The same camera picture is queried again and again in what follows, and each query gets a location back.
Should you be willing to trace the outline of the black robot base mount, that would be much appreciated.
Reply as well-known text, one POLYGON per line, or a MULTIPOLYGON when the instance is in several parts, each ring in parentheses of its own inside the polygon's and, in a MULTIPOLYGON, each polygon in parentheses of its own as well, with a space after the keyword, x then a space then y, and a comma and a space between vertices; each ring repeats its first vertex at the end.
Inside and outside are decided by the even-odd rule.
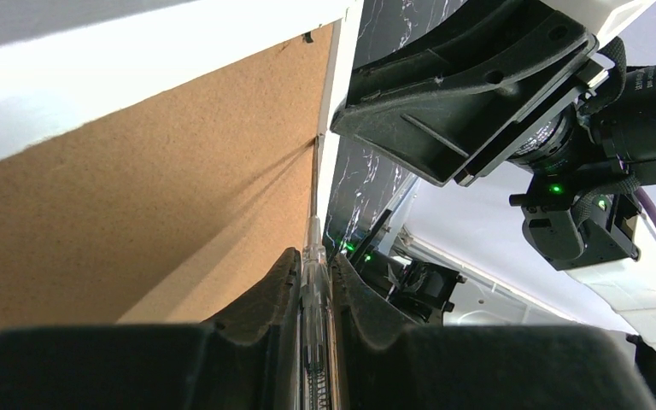
POLYGON ((467 278, 445 266, 417 259, 398 261, 379 251, 373 242, 391 215, 391 210, 384 210, 356 245, 343 245, 348 261, 384 301, 416 322, 440 325, 443 315, 454 310, 450 297, 455 288, 467 278))

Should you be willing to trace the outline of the clear tester screwdriver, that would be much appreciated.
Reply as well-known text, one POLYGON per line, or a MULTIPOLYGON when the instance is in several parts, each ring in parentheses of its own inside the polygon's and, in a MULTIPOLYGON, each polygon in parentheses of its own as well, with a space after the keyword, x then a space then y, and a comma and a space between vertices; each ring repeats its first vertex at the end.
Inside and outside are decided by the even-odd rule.
POLYGON ((324 139, 319 134, 312 145, 307 233, 301 252, 296 333, 297 409, 341 406, 332 281, 318 213, 320 143, 324 139))

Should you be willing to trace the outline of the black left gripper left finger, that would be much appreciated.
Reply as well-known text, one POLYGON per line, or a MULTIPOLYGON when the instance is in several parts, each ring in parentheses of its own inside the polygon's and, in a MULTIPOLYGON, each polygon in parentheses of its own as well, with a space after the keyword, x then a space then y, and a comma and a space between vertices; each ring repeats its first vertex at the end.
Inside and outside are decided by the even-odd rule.
POLYGON ((0 409, 291 409, 300 255, 202 322, 0 331, 0 409))

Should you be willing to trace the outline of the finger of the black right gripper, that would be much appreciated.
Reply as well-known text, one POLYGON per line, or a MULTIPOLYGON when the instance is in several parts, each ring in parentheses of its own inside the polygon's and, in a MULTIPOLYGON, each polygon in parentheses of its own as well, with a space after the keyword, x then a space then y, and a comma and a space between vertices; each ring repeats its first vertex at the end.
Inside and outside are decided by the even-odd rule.
POLYGON ((540 73, 583 43, 583 26, 542 1, 468 1, 424 36, 351 73, 347 104, 433 86, 505 87, 540 73))

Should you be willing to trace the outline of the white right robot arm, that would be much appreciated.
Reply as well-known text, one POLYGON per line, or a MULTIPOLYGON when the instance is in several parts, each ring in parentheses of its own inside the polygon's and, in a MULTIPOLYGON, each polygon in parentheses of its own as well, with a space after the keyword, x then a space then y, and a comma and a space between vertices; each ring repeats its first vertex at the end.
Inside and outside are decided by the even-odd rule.
POLYGON ((629 69, 620 33, 648 1, 470 1, 356 68, 331 129, 437 186, 508 161, 532 173, 522 233, 654 352, 656 65, 629 69))

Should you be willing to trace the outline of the white picture frame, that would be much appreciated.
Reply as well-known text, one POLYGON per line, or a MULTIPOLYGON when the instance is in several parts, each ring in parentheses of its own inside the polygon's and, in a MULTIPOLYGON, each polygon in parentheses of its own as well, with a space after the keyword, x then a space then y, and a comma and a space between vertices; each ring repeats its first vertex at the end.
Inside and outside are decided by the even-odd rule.
POLYGON ((325 207, 359 1, 197 1, 0 45, 0 331, 200 321, 325 207))

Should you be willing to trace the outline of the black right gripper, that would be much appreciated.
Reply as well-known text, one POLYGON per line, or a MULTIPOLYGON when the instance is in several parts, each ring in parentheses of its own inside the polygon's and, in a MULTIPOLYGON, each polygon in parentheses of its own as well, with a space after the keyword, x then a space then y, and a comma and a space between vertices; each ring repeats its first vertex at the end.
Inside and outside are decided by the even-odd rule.
POLYGON ((628 66, 624 44, 600 53, 613 63, 598 86, 596 37, 583 34, 494 47, 482 64, 488 91, 433 86, 346 103, 331 130, 373 147, 434 185, 470 185, 503 161, 532 173, 510 203, 524 214, 526 241, 559 270, 637 259, 629 219, 656 185, 656 65, 628 66))

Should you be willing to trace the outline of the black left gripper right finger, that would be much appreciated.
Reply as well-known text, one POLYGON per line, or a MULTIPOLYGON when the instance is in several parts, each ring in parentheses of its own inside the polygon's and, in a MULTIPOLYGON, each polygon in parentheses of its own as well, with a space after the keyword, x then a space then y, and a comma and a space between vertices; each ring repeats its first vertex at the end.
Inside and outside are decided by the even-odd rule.
POLYGON ((654 409, 609 334, 583 325, 420 325, 331 262, 342 409, 654 409))

